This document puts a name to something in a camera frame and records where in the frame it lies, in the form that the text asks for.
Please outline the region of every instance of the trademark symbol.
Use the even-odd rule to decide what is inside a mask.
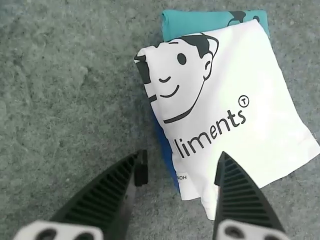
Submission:
[[[238,100],[239,106],[246,108],[249,105],[249,98],[246,95],[241,95]]]

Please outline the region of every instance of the screw hole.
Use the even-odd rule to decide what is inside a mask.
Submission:
[[[244,233],[238,227],[235,227],[235,226],[228,226],[224,232],[226,235],[233,237],[234,239],[245,238]]]
[[[264,240],[280,240],[277,236],[268,235],[264,237]]]
[[[91,233],[85,232],[81,233],[74,240],[95,240],[95,238]]]
[[[40,232],[35,240],[54,240],[57,235],[57,231],[53,228],[48,228]]]

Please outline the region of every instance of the cartoon smile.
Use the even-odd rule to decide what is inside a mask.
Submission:
[[[173,95],[175,95],[178,92],[179,89],[179,84],[176,86],[175,90],[173,91],[173,93],[169,94],[169,95],[160,95],[160,97],[162,98],[171,98]]]

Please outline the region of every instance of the folded cloth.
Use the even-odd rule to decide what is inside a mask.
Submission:
[[[162,12],[162,36],[167,42],[183,35],[222,29],[252,19],[256,19],[270,36],[264,10],[203,12],[167,9]]]
[[[183,35],[217,30],[252,19],[257,19],[269,36],[267,12],[264,10],[188,12],[168,9],[162,13],[163,40],[167,42]],[[174,185],[180,190],[182,199],[198,198],[199,194],[195,191],[188,173],[183,170],[184,168],[180,168],[182,172],[175,171],[171,146],[155,116],[154,122],[164,163],[173,178]]]
[[[135,62],[174,168],[188,173],[211,220],[223,151],[260,188],[320,153],[257,20],[143,48]]]

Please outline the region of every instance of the cartoon eye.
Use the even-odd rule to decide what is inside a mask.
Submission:
[[[187,62],[187,58],[186,56],[183,54],[183,53],[179,53],[178,56],[178,62],[181,64],[181,65],[185,65],[186,62]]]

